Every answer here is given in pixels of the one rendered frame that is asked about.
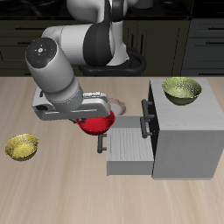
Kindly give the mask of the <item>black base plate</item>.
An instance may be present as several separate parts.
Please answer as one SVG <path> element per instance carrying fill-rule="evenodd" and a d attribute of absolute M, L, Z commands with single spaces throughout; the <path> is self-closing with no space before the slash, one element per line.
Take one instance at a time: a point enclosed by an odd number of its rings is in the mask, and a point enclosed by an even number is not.
<path fill-rule="evenodd" d="M 134 47 L 127 48 L 129 59 L 117 66 L 79 66 L 87 77 L 137 77 L 146 68 L 145 58 Z"/>

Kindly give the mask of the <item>green bowl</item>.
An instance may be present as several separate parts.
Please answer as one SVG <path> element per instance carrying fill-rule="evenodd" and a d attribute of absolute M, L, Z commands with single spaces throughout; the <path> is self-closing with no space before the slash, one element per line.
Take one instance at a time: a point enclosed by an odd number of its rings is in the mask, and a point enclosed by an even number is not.
<path fill-rule="evenodd" d="M 162 88 L 166 98 L 178 106 L 194 102 L 202 93 L 202 86 L 196 80 L 187 77 L 168 78 L 163 82 Z"/>

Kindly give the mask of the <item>yellow bowl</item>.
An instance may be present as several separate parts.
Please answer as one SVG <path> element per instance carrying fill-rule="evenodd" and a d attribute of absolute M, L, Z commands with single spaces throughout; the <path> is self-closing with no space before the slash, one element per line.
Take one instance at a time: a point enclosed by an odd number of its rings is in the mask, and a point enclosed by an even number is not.
<path fill-rule="evenodd" d="M 4 146 L 4 152 L 16 161 L 32 158 L 39 147 L 39 140 L 31 134 L 20 134 L 12 137 Z"/>

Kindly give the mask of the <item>red bowl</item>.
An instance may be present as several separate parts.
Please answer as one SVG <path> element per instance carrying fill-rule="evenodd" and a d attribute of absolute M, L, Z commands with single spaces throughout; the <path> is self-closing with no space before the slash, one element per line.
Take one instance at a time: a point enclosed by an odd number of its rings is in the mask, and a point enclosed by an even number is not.
<path fill-rule="evenodd" d="M 99 136 L 109 130 L 109 128 L 114 124 L 115 119 L 116 117 L 114 112 L 110 111 L 110 115 L 106 117 L 87 118 L 85 122 L 81 122 L 77 119 L 76 122 L 85 133 L 92 136 Z"/>

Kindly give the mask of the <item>white cabinet drawer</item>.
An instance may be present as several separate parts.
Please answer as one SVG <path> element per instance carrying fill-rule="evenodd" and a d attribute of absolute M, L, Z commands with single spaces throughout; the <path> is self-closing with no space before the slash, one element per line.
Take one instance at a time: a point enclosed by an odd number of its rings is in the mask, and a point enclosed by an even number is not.
<path fill-rule="evenodd" d="M 151 175 L 151 138 L 142 137 L 140 117 L 121 115 L 106 134 L 98 136 L 97 152 L 107 152 L 107 175 Z"/>

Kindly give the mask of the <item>white plate with red rim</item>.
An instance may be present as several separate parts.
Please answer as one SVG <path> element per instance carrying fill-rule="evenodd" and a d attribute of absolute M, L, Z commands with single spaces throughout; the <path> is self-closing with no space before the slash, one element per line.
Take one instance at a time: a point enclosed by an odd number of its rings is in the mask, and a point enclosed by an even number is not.
<path fill-rule="evenodd" d="M 110 98 L 108 101 L 115 116 L 122 116 L 126 112 L 126 105 L 124 102 L 113 98 Z"/>

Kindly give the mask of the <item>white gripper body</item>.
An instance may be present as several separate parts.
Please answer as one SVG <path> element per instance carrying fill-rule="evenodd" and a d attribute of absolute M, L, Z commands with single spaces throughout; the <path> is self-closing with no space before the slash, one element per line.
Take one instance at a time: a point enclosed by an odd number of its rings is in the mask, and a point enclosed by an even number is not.
<path fill-rule="evenodd" d="M 110 115 L 108 96 L 101 92 L 84 93 L 81 105 L 76 109 L 63 108 L 56 110 L 60 119 L 82 119 L 93 117 L 107 117 Z"/>

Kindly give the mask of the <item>white cabinet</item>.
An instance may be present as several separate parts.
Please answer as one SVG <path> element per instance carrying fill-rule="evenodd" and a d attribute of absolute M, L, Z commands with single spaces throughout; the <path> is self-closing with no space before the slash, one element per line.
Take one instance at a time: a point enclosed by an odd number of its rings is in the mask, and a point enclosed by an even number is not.
<path fill-rule="evenodd" d="M 185 106 L 166 98 L 163 82 L 150 81 L 159 128 L 152 177 L 211 179 L 224 150 L 224 113 L 207 80 L 197 80 L 202 93 Z"/>

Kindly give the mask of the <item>dark kitchen cupboards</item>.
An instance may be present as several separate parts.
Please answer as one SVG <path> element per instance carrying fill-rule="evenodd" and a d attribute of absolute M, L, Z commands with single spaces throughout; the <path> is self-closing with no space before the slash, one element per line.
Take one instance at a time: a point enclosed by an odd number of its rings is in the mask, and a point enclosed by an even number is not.
<path fill-rule="evenodd" d="M 182 0 L 127 9 L 122 41 L 146 60 L 142 76 L 224 76 L 224 20 L 192 19 Z M 28 73 L 25 51 L 52 26 L 78 25 L 67 0 L 0 0 L 0 76 Z"/>

